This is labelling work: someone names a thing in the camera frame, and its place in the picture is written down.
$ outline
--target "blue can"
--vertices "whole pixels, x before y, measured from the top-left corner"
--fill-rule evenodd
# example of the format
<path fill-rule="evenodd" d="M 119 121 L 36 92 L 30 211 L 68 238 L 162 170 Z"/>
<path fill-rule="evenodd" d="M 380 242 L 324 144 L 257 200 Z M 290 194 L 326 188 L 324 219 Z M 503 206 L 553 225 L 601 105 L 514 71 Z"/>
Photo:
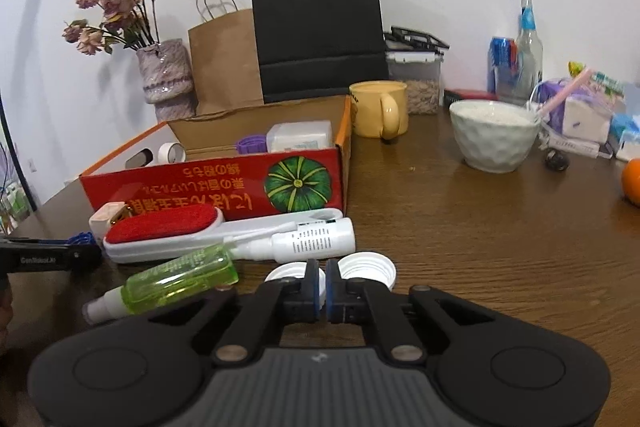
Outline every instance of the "blue can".
<path fill-rule="evenodd" d="M 517 62 L 516 42 L 507 37 L 494 37 L 489 44 L 486 90 L 495 92 L 497 77 L 511 71 Z"/>

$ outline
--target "cardboard box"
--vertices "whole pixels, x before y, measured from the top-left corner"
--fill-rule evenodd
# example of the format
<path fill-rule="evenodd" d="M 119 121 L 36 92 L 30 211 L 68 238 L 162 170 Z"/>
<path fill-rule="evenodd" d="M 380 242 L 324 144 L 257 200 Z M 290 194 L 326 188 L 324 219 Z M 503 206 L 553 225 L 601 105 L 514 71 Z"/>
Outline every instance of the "cardboard box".
<path fill-rule="evenodd" d="M 236 153 L 235 143 L 244 136 L 266 134 L 277 123 L 313 120 L 331 121 L 335 147 Z M 187 161 L 157 164 L 160 146 L 176 141 L 185 148 Z M 350 156 L 351 99 L 331 96 L 159 123 L 88 168 L 80 181 L 94 210 L 108 201 L 126 201 L 139 214 L 210 203 L 228 220 L 309 206 L 345 211 Z M 141 158 L 146 166 L 127 168 Z M 280 185 L 266 187 L 273 179 Z"/>

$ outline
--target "black bag handle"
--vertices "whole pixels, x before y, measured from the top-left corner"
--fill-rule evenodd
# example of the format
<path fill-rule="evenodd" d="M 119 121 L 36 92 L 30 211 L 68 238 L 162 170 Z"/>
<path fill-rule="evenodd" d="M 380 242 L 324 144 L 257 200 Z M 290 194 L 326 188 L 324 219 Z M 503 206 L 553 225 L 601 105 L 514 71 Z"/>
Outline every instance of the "black bag handle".
<path fill-rule="evenodd" d="M 222 9 L 225 12 L 225 15 L 228 13 L 228 11 L 226 11 L 226 7 L 225 7 L 225 3 L 223 0 L 219 0 L 220 1 L 220 6 L 222 6 Z M 196 10 L 198 10 L 198 13 L 200 15 L 200 17 L 202 18 L 203 22 L 207 22 L 207 18 L 202 14 L 201 10 L 200 10 L 200 4 L 199 4 L 200 0 L 196 0 Z M 207 5 L 207 0 L 203 0 L 204 2 L 204 7 L 207 9 L 207 11 L 209 12 L 209 15 L 211 16 L 211 19 L 215 19 L 215 17 L 213 16 L 213 13 L 211 13 L 211 10 L 209 9 L 209 6 Z M 234 5 L 234 8 L 236 9 L 236 11 L 238 11 L 238 5 L 236 4 L 236 1 L 231 0 L 231 3 Z"/>

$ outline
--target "wood grain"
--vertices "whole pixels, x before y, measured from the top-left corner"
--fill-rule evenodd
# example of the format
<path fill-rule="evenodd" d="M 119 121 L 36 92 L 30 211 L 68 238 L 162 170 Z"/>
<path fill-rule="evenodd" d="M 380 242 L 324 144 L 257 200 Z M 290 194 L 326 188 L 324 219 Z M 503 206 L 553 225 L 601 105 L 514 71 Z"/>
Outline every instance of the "wood grain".
<path fill-rule="evenodd" d="M 445 115 L 412 117 L 396 143 L 355 138 L 348 215 L 359 250 L 388 255 L 396 291 L 426 282 L 444 291 L 571 335 L 607 361 L 612 389 L 599 427 L 640 425 L 640 208 L 622 200 L 622 167 L 572 156 L 567 172 L 544 168 L 533 151 L 511 174 L 461 162 Z M 50 200 L 18 229 L 68 237 L 91 211 L 79 185 Z M 252 291 L 274 267 L 239 263 L 239 289 Z M 0 417 L 40 427 L 26 373 L 44 347 L 85 328 L 81 305 L 140 268 L 104 264 L 90 276 L 11 277 L 15 318 L 0 359 Z M 294 325 L 289 346 L 358 345 L 360 330 Z"/>

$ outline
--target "bottle label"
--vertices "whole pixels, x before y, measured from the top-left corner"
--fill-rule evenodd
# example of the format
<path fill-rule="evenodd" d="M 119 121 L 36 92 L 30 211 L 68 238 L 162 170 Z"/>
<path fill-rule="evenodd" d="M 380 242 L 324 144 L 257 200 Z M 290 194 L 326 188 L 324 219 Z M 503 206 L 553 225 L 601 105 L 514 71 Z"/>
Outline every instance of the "bottle label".
<path fill-rule="evenodd" d="M 527 6 L 522 12 L 522 29 L 523 30 L 535 30 L 536 20 L 533 18 L 533 8 Z"/>

